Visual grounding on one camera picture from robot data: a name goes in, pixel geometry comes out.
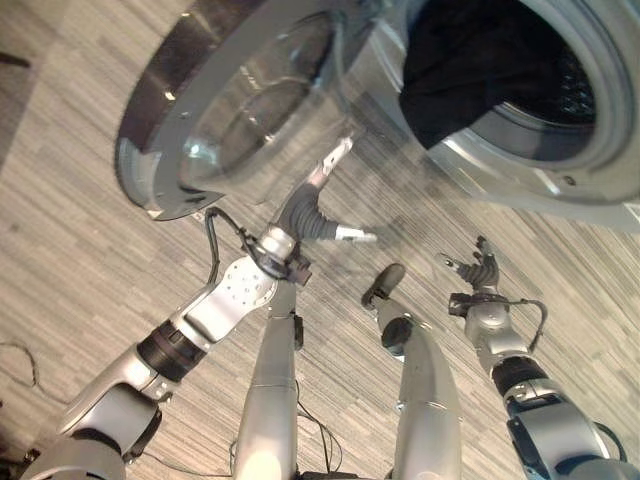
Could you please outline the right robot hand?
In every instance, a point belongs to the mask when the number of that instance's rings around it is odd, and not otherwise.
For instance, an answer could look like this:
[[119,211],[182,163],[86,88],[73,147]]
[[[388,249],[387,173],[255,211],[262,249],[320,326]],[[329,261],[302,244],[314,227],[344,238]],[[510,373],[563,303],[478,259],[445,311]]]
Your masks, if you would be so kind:
[[473,252],[475,262],[465,263],[445,253],[439,253],[439,261],[468,283],[474,293],[497,294],[500,270],[491,243],[478,236]]

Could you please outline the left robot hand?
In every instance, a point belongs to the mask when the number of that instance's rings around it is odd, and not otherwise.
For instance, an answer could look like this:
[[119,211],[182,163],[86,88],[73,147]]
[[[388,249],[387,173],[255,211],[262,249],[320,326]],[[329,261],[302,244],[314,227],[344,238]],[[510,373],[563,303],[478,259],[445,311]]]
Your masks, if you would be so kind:
[[276,224],[297,241],[374,242],[377,240],[377,235],[372,232],[329,219],[319,207],[321,190],[335,167],[352,147],[351,137],[339,138],[336,146],[317,162],[309,175],[287,198]]

